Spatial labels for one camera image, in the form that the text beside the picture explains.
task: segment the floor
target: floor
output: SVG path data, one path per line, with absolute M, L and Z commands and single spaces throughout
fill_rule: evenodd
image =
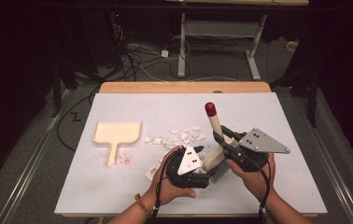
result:
M 292 52 L 288 41 L 279 39 L 260 43 L 255 56 L 261 80 L 272 82 L 283 77 Z M 178 56 L 175 46 L 168 46 L 170 59 L 158 59 L 163 47 L 140 40 L 131 42 L 123 57 L 123 68 L 116 81 L 252 81 L 244 51 L 249 39 L 191 39 L 187 57 L 187 77 L 175 78 Z M 99 67 L 100 75 L 112 67 Z M 0 172 L 0 223 L 98 223 L 98 218 L 71 218 L 54 215 L 54 208 L 64 184 L 90 108 L 92 94 L 99 85 L 81 74 L 76 76 L 76 90 L 63 91 L 63 106 L 53 118 L 54 99 L 27 127 Z M 328 214 L 312 217 L 315 223 L 353 223 L 353 150 L 332 116 L 326 99 L 318 90 L 317 128 L 306 118 L 306 97 L 291 97 L 289 88 L 275 88 L 289 125 L 301 148 Z M 162 219 L 159 223 L 180 223 L 180 219 Z M 184 223 L 253 223 L 253 219 L 184 219 Z

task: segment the brush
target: brush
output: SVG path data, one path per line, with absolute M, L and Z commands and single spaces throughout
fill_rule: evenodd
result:
M 208 116 L 212 130 L 220 136 L 223 136 L 215 105 L 211 102 L 206 103 L 205 112 Z M 223 154 L 223 147 L 221 145 L 218 145 L 216 149 L 214 149 L 211 153 L 208 154 L 207 157 L 205 157 L 203 161 L 203 170 L 211 176 L 211 182 L 214 184 L 217 183 L 218 180 L 229 170 Z

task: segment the gray carpet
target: gray carpet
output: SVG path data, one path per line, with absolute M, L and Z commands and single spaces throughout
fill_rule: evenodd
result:
M 251 81 L 249 69 L 246 65 L 247 61 L 244 57 L 244 50 L 249 49 L 249 44 L 249 41 L 243 40 L 237 46 L 221 47 L 213 49 L 209 53 L 206 53 L 206 48 L 194 48 L 192 44 L 191 56 L 188 57 L 191 74 L 187 80 L 214 77 L 202 80 L 230 81 L 226 78 L 232 78 L 240 81 Z M 263 81 L 270 82 L 283 76 L 292 56 L 292 53 L 285 50 L 286 44 L 287 41 L 284 39 L 274 41 L 271 45 L 260 44 L 255 59 Z M 145 43 L 145 46 L 157 52 L 160 52 L 162 49 L 151 43 Z M 194 54 L 203 53 L 205 53 L 205 56 L 194 56 Z M 147 54 L 140 55 L 143 60 L 150 60 L 156 57 Z M 162 60 L 162 62 L 169 62 L 171 65 L 167 63 L 153 64 L 145 68 L 147 73 L 143 70 L 138 71 L 136 73 L 136 80 L 151 81 L 153 78 L 157 78 L 177 81 L 177 79 L 170 76 L 169 70 L 169 66 L 171 66 L 175 75 L 177 73 L 177 62 L 170 60 Z M 149 65 L 150 63 L 141 64 L 143 68 Z M 100 70 L 101 73 L 105 73 L 107 68 L 104 66 Z M 122 74 L 118 73 L 114 77 L 121 76 Z M 62 115 L 71 106 L 88 97 L 98 87 L 98 84 L 89 81 L 82 75 L 77 74 L 77 79 L 78 88 L 75 91 L 68 91 L 64 97 Z M 307 102 L 304 97 L 292 98 L 289 94 L 289 88 L 276 88 L 275 92 L 277 92 L 289 125 L 329 211 L 326 215 L 312 217 L 312 220 L 316 223 L 353 223 L 353 150 L 344 137 L 337 120 L 332 116 L 325 97 L 319 90 L 316 113 L 318 127 L 313 129 L 305 117 Z M 35 117 L 30 126 L 27 127 L 0 172 L 0 215 L 3 215 L 1 220 L 4 217 L 9 217 L 5 223 L 83 224 L 86 221 L 88 223 L 98 222 L 96 218 L 88 220 L 87 218 L 68 218 L 54 215 L 54 209 L 74 152 L 60 142 L 56 129 L 49 135 L 48 141 L 45 141 L 46 139 L 43 138 L 44 132 L 50 124 L 61 118 L 61 116 L 57 119 L 51 117 L 53 112 L 52 101 L 51 94 L 49 94 L 49 104 Z M 64 143 L 71 148 L 76 148 L 78 145 L 78 140 L 90 108 L 89 100 L 84 100 L 70 111 L 76 112 L 76 114 L 68 112 L 60 125 L 60 136 L 64 140 Z M 38 153 L 37 146 L 43 146 L 43 151 Z M 30 162 L 32 155 L 37 155 L 36 158 L 40 162 L 37 167 L 34 167 L 30 171 L 33 177 L 25 179 L 28 184 L 27 189 L 22 190 L 21 197 L 11 199 L 11 202 L 15 202 L 16 206 L 13 207 L 15 210 L 8 208 L 5 212 L 2 212 L 10 195 L 13 195 L 13 197 L 17 195 L 16 193 L 13 194 L 13 189 L 16 187 L 21 174 L 27 173 L 24 169 L 27 163 Z M 346 195 L 351 200 L 347 199 L 347 203 L 341 203 L 343 201 L 341 198 Z M 10 216 L 5 215 L 6 211 L 10 211 Z M 160 219 L 158 221 L 158 223 L 181 222 L 181 219 Z M 226 222 L 253 223 L 253 220 L 235 218 L 183 220 L 183 223 Z

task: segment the red cap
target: red cap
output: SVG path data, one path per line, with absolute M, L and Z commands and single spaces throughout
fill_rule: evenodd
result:
M 217 115 L 217 109 L 215 108 L 215 105 L 211 102 L 205 104 L 205 111 L 207 116 L 209 117 L 214 117 Z

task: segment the dark background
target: dark background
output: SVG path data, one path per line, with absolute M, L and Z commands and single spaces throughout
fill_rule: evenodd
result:
M 335 7 L 341 3 L 343 1 L 319 0 L 311 1 L 310 5 Z M 340 13 L 320 16 L 316 13 L 308 18 L 305 15 L 271 15 L 262 39 L 272 41 L 283 36 L 295 40 L 300 37 L 299 48 L 286 77 L 302 67 L 317 68 L 312 70 L 319 74 L 318 85 L 353 147 L 353 3 L 342 6 L 345 7 Z M 61 19 L 59 13 L 38 8 L 30 1 L 0 1 L 0 168 L 25 127 L 45 105 L 44 95 L 52 85 L 55 64 L 60 65 L 65 85 L 73 88 L 74 71 L 90 76 L 96 72 L 97 64 L 112 62 L 118 57 L 101 50 L 113 48 L 112 32 L 106 29 L 104 20 L 109 14 L 66 10 Z M 153 17 L 152 13 L 129 12 L 120 15 L 126 30 L 160 44 L 167 43 L 170 35 L 179 31 L 177 14 L 163 12 Z M 197 16 L 235 20 L 234 16 L 221 14 Z M 99 33 L 88 35 L 88 32 Z M 94 41 L 101 45 L 93 46 Z M 297 96 L 306 94 L 311 74 L 301 74 L 284 85 L 302 90 L 297 91 Z

